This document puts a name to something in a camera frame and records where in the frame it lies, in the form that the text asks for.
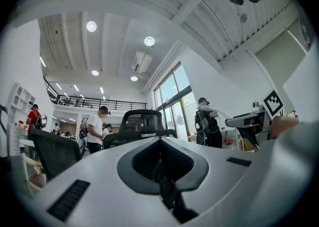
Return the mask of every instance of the white bookshelf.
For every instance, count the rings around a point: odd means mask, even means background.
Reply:
[[[27,91],[20,83],[16,83],[11,91],[8,101],[8,139],[9,153],[11,156],[20,155],[20,139],[26,139],[27,133],[25,130],[18,127],[19,121],[23,121],[26,125],[26,120],[29,115],[32,104],[35,102],[35,97]]]

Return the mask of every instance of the ceiling air conditioning unit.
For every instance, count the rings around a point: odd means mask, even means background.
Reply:
[[[132,69],[137,73],[145,73],[150,66],[153,58],[151,56],[146,55],[143,52],[136,52],[134,64],[132,65]]]

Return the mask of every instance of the black mesh chair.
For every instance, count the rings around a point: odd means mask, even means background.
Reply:
[[[124,145],[136,140],[149,137],[165,137],[173,136],[177,138],[177,133],[174,129],[154,130],[152,133],[145,132],[122,132],[118,134],[107,135],[103,139],[103,148],[110,149],[116,146]]]
[[[74,140],[39,129],[32,129],[31,134],[47,180],[53,179],[82,159],[79,146]]]
[[[161,113],[154,110],[132,110],[125,113],[119,133],[164,130]]]

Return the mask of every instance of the white column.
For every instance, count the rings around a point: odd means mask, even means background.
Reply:
[[[76,133],[75,133],[76,139],[78,138],[80,133],[81,121],[82,121],[82,114],[78,113],[78,119],[76,121]]]

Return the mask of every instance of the glass door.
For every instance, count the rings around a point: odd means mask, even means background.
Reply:
[[[167,127],[176,130],[179,139],[187,141],[187,130],[180,101],[165,109]]]

